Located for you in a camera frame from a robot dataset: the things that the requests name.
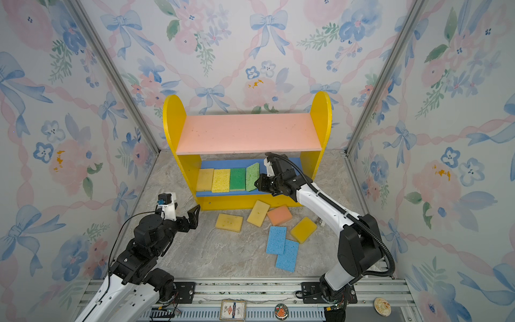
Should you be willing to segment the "bright yellow sponge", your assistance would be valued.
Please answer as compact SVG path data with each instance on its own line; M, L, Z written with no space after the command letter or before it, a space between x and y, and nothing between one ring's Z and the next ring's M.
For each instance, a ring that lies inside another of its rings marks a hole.
M230 192L230 169L215 169L213 171L213 183L211 187L212 193L229 193Z

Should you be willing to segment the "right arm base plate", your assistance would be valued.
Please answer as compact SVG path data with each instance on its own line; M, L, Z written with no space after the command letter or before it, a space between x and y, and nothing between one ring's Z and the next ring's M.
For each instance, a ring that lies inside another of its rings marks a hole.
M346 285L338 291L322 282L302 282L296 297L304 304L356 304L358 302L354 285Z

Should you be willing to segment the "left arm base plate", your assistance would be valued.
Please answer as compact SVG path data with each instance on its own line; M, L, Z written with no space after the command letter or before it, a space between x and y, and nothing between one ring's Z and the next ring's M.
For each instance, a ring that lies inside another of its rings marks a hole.
M163 305L192 304L196 288L195 282L166 282L157 288L158 303Z

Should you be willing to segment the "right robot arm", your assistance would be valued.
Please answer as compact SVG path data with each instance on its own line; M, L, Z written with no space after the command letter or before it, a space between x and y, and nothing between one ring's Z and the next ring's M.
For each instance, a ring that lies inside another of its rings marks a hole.
M393 259L383 243L377 221L359 215L324 193L284 154L268 152L266 173L255 187L273 197L284 195L317 215L338 237L337 264L320 278L320 296L327 303L342 301L365 276L391 276Z

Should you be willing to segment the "dark green sponge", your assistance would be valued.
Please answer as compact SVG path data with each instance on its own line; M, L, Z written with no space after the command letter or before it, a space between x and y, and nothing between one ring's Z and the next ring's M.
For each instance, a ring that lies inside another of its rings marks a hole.
M246 169L231 169L229 191L246 191Z

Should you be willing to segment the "orange pink sponge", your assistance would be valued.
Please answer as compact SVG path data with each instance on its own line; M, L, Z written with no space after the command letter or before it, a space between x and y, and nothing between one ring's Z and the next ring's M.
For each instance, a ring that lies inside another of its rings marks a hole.
M285 224L293 218L290 209L285 205L272 209L267 213L267 217L273 226Z

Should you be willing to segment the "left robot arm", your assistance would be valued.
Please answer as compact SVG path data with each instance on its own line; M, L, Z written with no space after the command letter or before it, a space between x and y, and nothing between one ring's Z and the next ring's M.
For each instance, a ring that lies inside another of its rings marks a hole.
M139 213L134 238L109 260L103 284L77 321L137 321L154 305L171 317L180 304L192 303L195 283L176 283L173 275L156 265L177 233L197 229L201 207L196 205L175 220L166 219L164 210L158 205Z

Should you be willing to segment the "light green sponge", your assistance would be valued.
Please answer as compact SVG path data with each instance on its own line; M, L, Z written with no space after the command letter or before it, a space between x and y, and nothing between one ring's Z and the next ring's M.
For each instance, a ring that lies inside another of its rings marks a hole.
M260 178L260 164L253 163L245 169L245 190L256 190L255 182Z

